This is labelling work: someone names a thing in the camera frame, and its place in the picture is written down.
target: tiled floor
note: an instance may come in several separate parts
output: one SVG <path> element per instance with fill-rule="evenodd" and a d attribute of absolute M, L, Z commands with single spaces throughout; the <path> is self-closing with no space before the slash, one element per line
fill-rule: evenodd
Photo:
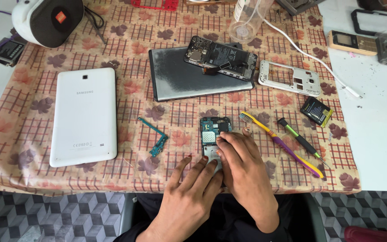
<path fill-rule="evenodd" d="M 319 206 L 328 242 L 345 242 L 344 229 L 349 225 L 387 230 L 387 192 L 311 195 Z"/>
<path fill-rule="evenodd" d="M 123 193 L 46 197 L 0 192 L 0 242 L 39 226 L 43 242 L 112 242 L 119 235 Z"/>

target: red object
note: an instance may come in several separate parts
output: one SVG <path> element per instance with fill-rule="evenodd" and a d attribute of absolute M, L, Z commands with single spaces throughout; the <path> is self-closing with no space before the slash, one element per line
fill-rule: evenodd
<path fill-rule="evenodd" d="M 178 0 L 131 0 L 131 5 L 139 8 L 175 11 Z"/>
<path fill-rule="evenodd" d="M 65 16 L 65 14 L 61 11 L 59 12 L 56 17 L 57 21 L 62 24 L 62 22 L 67 18 L 67 16 Z"/>
<path fill-rule="evenodd" d="M 387 242 L 387 231 L 349 226 L 344 230 L 344 239 L 347 242 Z"/>

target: yellow toothbrush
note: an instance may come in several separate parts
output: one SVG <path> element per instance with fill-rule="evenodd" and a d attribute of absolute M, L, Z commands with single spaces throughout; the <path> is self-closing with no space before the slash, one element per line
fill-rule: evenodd
<path fill-rule="evenodd" d="M 252 123 L 259 125 L 261 128 L 263 128 L 273 139 L 273 141 L 278 144 L 284 151 L 286 151 L 290 156 L 292 156 L 296 161 L 298 161 L 301 165 L 303 165 L 307 170 L 311 171 L 311 173 L 315 174 L 319 178 L 323 178 L 323 174 L 319 169 L 317 169 L 315 166 L 310 164 L 308 161 L 304 160 L 303 158 L 299 157 L 297 154 L 295 154 L 289 147 L 269 128 L 267 128 L 265 125 L 261 124 L 256 118 L 254 118 L 252 115 L 241 112 L 239 117 L 245 121 L 246 123 Z"/>

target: chair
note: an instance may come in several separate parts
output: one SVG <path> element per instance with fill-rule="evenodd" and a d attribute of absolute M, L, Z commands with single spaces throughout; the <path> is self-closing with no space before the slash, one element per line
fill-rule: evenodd
<path fill-rule="evenodd" d="M 128 231 L 136 222 L 148 219 L 144 209 L 136 201 L 135 193 L 125 193 L 120 234 Z M 294 194 L 294 214 L 289 223 L 289 233 L 294 242 L 326 242 L 322 217 L 314 198 L 309 193 Z"/>

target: plastic bottle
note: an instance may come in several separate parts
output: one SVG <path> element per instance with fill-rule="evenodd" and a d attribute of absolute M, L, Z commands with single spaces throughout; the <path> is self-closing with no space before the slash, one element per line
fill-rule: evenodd
<path fill-rule="evenodd" d="M 273 0 L 238 0 L 229 25 L 232 41 L 250 43 L 272 3 Z"/>

